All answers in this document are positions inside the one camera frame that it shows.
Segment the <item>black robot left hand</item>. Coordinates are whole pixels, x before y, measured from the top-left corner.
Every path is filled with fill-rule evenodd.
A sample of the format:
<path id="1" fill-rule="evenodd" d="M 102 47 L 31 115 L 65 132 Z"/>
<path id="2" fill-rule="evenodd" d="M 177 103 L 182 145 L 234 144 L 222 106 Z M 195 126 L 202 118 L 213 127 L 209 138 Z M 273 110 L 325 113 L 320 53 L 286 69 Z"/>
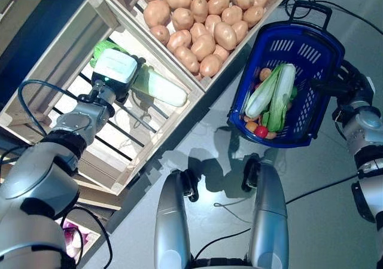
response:
<path id="1" fill-rule="evenodd" d="M 123 102 L 145 62 L 143 57 L 137 56 L 98 59 L 92 73 L 92 86 L 97 81 L 102 82 L 114 92 L 116 101 Z"/>

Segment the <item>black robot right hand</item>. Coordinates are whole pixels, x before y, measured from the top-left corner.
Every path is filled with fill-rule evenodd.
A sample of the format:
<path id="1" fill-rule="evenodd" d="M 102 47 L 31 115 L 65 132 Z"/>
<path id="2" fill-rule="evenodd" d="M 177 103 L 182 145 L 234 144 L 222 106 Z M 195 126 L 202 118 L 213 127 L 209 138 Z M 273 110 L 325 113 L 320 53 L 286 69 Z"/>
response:
<path id="1" fill-rule="evenodd" d="M 374 90 L 367 77 L 349 61 L 343 60 L 340 68 L 324 80 L 312 80 L 310 86 L 321 94 L 336 97 L 341 105 L 364 102 L 372 105 Z"/>

